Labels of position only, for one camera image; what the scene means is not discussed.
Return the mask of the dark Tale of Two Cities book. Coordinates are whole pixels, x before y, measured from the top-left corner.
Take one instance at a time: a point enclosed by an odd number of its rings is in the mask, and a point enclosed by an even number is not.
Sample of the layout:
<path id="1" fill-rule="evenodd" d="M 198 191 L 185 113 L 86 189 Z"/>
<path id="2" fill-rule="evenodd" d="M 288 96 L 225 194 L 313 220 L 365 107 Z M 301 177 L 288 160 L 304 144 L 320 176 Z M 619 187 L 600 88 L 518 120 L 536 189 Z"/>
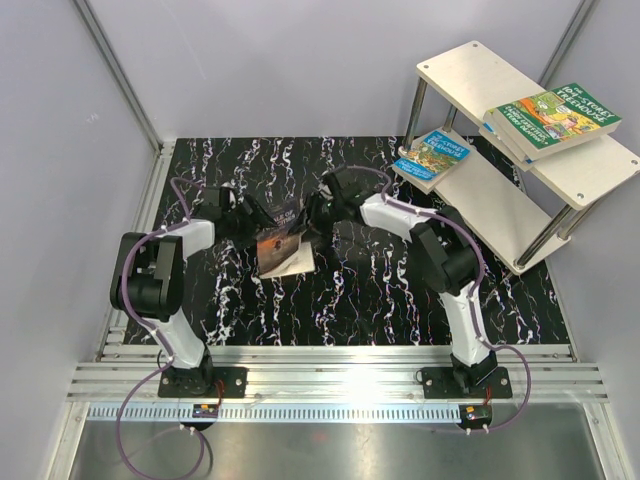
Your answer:
<path id="1" fill-rule="evenodd" d="M 303 242 L 301 233 L 289 232 L 300 209 L 300 201 L 291 199 L 270 212 L 276 226 L 263 230 L 257 237 L 256 254 L 260 279 L 305 274 L 315 270 L 311 243 Z"/>

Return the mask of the blue 26-Storey Treehouse book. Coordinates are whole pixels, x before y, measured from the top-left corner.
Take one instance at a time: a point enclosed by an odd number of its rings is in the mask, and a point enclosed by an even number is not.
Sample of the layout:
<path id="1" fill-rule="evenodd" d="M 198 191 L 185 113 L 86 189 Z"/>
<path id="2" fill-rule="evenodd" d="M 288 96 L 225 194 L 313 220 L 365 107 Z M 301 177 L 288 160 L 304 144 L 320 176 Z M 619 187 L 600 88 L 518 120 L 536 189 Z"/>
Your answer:
<path id="1" fill-rule="evenodd" d="M 419 190 L 429 193 L 471 154 L 471 146 L 458 135 L 441 129 L 416 139 L 400 154 L 392 171 Z"/>

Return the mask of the blue back-cover book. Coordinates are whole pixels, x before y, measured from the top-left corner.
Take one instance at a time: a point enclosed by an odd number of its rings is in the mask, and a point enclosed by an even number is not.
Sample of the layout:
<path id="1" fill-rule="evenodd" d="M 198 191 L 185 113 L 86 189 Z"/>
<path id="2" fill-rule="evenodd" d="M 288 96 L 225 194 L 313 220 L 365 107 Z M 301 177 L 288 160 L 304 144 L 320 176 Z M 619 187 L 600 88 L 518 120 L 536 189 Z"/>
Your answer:
<path id="1" fill-rule="evenodd" d="M 479 133 L 522 170 L 528 171 L 533 167 L 533 161 L 526 153 L 509 137 L 497 133 L 490 123 L 484 121 Z"/>

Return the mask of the lime 65-Storey Treehouse book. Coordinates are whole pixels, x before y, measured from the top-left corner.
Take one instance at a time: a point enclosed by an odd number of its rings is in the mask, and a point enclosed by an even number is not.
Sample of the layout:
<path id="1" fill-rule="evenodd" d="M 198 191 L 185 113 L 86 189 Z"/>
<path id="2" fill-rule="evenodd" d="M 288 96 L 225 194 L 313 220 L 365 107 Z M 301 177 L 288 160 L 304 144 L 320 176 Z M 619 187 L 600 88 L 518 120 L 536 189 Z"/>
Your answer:
<path id="1" fill-rule="evenodd" d="M 488 109 L 483 116 L 483 125 L 486 130 L 492 133 L 498 140 L 500 140 L 514 155 L 514 157 L 526 164 L 532 164 L 533 161 L 527 156 L 525 151 L 514 141 L 507 133 L 507 131 L 501 127 L 493 116 L 493 109 Z"/>

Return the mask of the green 104-Storey Treehouse book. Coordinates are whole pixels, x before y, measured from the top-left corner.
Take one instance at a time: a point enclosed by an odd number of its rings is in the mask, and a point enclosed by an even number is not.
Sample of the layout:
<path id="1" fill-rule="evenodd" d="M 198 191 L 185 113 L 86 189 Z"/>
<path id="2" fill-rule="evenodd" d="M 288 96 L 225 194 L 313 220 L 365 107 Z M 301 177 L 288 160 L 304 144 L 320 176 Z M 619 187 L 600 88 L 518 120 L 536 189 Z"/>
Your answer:
<path id="1" fill-rule="evenodd" d="M 577 83 L 491 109 L 497 123 L 533 162 L 608 135 L 622 122 Z"/>

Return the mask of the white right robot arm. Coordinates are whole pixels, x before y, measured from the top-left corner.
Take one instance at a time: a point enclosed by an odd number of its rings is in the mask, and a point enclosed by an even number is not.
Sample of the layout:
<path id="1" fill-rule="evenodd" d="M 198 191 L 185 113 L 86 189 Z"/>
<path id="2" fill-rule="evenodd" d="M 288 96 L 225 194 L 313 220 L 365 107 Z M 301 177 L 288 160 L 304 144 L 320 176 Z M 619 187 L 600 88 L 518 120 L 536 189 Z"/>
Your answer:
<path id="1" fill-rule="evenodd" d="M 498 367 L 479 301 L 481 251 L 453 207 L 424 208 L 387 193 L 390 177 L 374 168 L 343 166 L 322 176 L 308 193 L 289 231 L 327 237 L 350 221 L 391 233 L 408 243 L 408 259 L 439 294 L 452 338 L 452 377 L 458 393 L 475 397 L 490 388 Z"/>

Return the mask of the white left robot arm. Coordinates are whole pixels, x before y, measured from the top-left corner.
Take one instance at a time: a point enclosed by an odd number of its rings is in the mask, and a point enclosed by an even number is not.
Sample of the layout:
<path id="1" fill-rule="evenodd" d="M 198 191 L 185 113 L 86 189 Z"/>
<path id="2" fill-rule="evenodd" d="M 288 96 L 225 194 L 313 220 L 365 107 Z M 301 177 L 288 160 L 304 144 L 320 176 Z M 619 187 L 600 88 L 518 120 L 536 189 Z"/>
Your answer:
<path id="1" fill-rule="evenodd" d="M 179 223 L 122 236 L 110 302 L 141 325 L 164 354 L 165 362 L 157 364 L 159 397 L 240 399 L 248 370 L 216 366 L 182 309 L 185 262 L 218 240 L 252 246 L 259 233 L 276 223 L 255 199 L 240 198 L 229 186 L 203 187 L 201 192 Z"/>

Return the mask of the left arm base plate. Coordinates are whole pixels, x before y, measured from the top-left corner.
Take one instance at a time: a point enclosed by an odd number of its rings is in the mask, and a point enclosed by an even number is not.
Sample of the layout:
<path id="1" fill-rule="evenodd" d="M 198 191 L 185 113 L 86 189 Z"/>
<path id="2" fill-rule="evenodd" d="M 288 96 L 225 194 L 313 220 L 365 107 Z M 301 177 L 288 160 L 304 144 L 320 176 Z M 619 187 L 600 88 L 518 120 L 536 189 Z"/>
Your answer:
<path id="1" fill-rule="evenodd" d="M 161 374 L 160 398 L 245 397 L 248 370 L 243 367 L 216 367 L 210 370 L 169 368 Z"/>

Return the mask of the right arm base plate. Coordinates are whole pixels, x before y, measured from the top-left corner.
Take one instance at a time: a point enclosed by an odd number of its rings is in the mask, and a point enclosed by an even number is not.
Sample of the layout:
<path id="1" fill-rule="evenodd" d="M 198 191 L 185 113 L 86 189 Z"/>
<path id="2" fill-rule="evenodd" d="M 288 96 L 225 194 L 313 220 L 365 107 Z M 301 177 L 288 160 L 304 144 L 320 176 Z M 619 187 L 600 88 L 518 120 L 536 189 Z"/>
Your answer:
<path id="1" fill-rule="evenodd" d="M 425 399 L 512 399 L 513 391 L 508 370 L 498 367 L 487 379 L 468 392 L 458 384 L 453 376 L 452 367 L 423 367 L 415 373 L 416 381 L 423 388 Z"/>

